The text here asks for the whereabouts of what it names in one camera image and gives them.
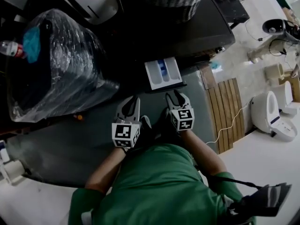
bottle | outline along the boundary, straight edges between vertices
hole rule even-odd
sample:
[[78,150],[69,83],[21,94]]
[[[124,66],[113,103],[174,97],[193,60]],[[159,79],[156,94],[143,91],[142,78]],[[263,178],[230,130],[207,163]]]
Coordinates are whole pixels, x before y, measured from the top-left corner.
[[23,46],[12,41],[0,42],[0,53],[6,56],[12,56],[15,58],[25,58],[26,55],[23,51]]

wooden board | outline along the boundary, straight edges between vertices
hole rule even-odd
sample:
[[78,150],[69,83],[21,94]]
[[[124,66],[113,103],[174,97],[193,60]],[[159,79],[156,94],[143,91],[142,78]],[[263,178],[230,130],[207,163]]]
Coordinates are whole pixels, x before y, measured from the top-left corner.
[[[225,83],[219,82],[218,85],[219,85],[221,96],[222,96],[227,128],[229,128],[229,127],[231,127],[233,120],[231,118],[229,100],[228,100]],[[227,133],[228,133],[228,146],[229,146],[229,149],[231,149],[231,148],[233,148],[233,128],[227,129]]]
[[[221,126],[222,126],[222,128],[227,128],[226,117],[225,117],[225,112],[224,112],[224,107],[223,107],[223,101],[222,101],[219,86],[216,86],[214,88],[214,90],[215,90],[216,99],[217,99],[217,106],[219,108],[219,113],[220,113]],[[221,133],[223,134],[223,146],[224,147],[220,150],[227,151],[227,150],[229,150],[227,130],[222,130]]]
[[[224,81],[224,84],[225,84],[225,88],[226,88],[226,92],[227,92],[227,96],[228,96],[229,108],[230,108],[230,114],[231,114],[231,121],[232,121],[234,116],[235,116],[234,106],[233,106],[233,96],[231,94],[229,81],[228,80]],[[233,142],[235,142],[235,141],[238,140],[238,130],[237,130],[236,120],[233,121],[232,131],[233,131]]]
[[201,66],[198,66],[198,69],[202,77],[204,88],[206,90],[213,88],[217,85],[209,64],[203,64]]
[[[239,105],[238,105],[238,100],[236,98],[235,88],[232,79],[229,79],[229,86],[230,86],[232,100],[233,100],[234,116],[236,116],[239,112]],[[237,116],[235,119],[236,119],[236,127],[238,130],[238,140],[239,140],[242,138],[242,133],[240,129],[240,116]]]
[[[213,88],[211,88],[211,89],[209,89],[209,93],[210,93],[212,109],[214,111],[217,133],[219,133],[219,130],[222,129],[222,124],[221,124],[221,118],[220,118],[220,113],[219,113],[218,102],[217,102],[215,90]],[[224,152],[223,134],[222,133],[220,133],[220,137],[218,140],[218,147],[219,147],[219,153]]]
[[[238,106],[239,106],[239,109],[241,109],[242,108],[242,102],[241,102],[241,99],[240,99],[240,90],[239,90],[238,81],[236,80],[236,78],[233,78],[233,84],[234,84],[236,98],[238,100]],[[240,111],[239,116],[240,116],[240,131],[241,131],[241,136],[244,137],[245,136],[245,124],[244,124],[244,113],[243,113],[243,110]]]
[[[207,97],[208,104],[209,104],[209,107],[210,107],[210,114],[211,114],[210,117],[211,117],[212,129],[214,131],[214,136],[215,136],[214,139],[216,140],[217,137],[218,137],[218,134],[217,134],[217,127],[216,127],[214,110],[212,109],[212,104],[211,104],[211,99],[210,99],[210,93],[208,92],[208,90],[206,90],[205,92],[206,92],[206,97]],[[216,147],[219,148],[218,141],[216,141],[215,144],[216,144]]]

plastic wrap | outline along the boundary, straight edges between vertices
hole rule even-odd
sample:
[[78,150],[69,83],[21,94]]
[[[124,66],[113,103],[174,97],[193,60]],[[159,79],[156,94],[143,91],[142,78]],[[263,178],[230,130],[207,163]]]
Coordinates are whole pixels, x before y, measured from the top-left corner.
[[90,30],[57,9],[38,15],[26,31],[33,27],[40,28],[38,60],[7,63],[8,107],[13,121],[38,122],[77,113],[117,92],[119,85],[102,76],[105,52]]

plastic-wrapped object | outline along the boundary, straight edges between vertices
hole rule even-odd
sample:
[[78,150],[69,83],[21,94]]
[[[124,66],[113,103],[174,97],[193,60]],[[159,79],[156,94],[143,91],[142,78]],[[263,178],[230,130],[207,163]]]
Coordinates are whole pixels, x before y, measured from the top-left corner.
[[145,0],[156,7],[155,15],[160,19],[173,23],[185,23],[190,20],[200,0]]
[[102,76],[105,52],[90,30],[57,9],[38,15],[25,34],[33,27],[39,28],[37,61],[7,62],[7,102],[13,121],[38,122],[80,112],[117,92],[119,85]]

green sleeve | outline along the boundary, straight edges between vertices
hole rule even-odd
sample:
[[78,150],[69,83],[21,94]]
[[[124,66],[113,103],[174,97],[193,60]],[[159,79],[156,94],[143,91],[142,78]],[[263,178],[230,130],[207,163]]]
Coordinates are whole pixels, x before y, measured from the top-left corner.
[[[215,175],[216,177],[221,178],[231,178],[234,179],[231,173],[229,172],[221,172]],[[207,178],[208,184],[211,190],[213,190],[217,194],[224,194],[227,197],[231,198],[234,201],[238,201],[242,199],[243,195],[240,193],[236,184],[234,182],[227,182],[227,181],[219,181]]]
[[105,195],[99,191],[79,188],[73,195],[68,225],[82,225],[81,214],[97,207]]

